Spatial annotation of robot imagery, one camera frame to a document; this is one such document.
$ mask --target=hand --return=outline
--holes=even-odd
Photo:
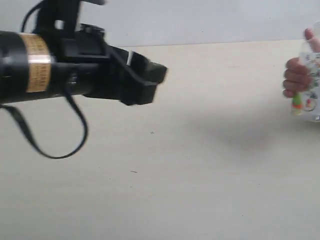
[[[304,31],[304,37],[309,40],[311,49],[319,53],[320,41],[314,37],[314,33],[310,29]],[[286,71],[284,72],[283,95],[287,98],[293,98],[296,92],[306,91],[311,83],[311,78],[308,76],[308,69],[299,63],[299,58],[295,57],[286,63]]]

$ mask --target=white table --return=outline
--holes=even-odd
[[[320,124],[282,97],[300,43],[136,48],[170,68],[155,102],[79,97],[90,138],[66,160],[2,112],[0,239],[318,240]],[[63,99],[17,106],[51,154],[76,145]]]

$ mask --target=plastic bottle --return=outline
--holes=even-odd
[[[320,52],[312,49],[315,38],[320,41],[320,21],[313,25],[312,31],[314,38],[304,41],[299,54],[300,63],[309,70],[311,84],[306,91],[294,95],[291,113],[306,121],[320,122]]]

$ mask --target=black strap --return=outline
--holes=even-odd
[[[78,147],[75,150],[73,150],[71,153],[64,155],[64,156],[51,156],[51,155],[48,155],[47,153],[45,153],[44,151],[42,151],[40,149],[40,147],[38,146],[32,132],[30,130],[30,127],[28,126],[27,121],[24,118],[23,114],[20,112],[20,110],[14,106],[0,105],[0,109],[5,109],[10,113],[11,117],[18,124],[24,137],[28,140],[28,142],[31,144],[31,146],[42,156],[49,158],[49,159],[55,159],[55,160],[66,159],[66,158],[73,156],[77,152],[79,152],[80,149],[85,145],[85,143],[88,139],[88,135],[89,135],[89,128],[88,128],[88,124],[87,124],[87,121],[86,121],[84,114],[81,112],[81,110],[79,109],[79,107],[75,103],[73,97],[71,96],[71,94],[69,93],[69,91],[66,88],[62,89],[62,93],[63,93],[65,99],[67,100],[67,102],[70,104],[71,108],[75,111],[75,113],[80,118],[81,123],[83,125],[83,130],[84,130],[82,140],[81,140],[80,144],[78,145]]]

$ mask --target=gold label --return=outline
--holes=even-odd
[[[46,42],[36,34],[19,34],[24,42],[29,63],[27,93],[44,92],[51,78],[52,59]]]

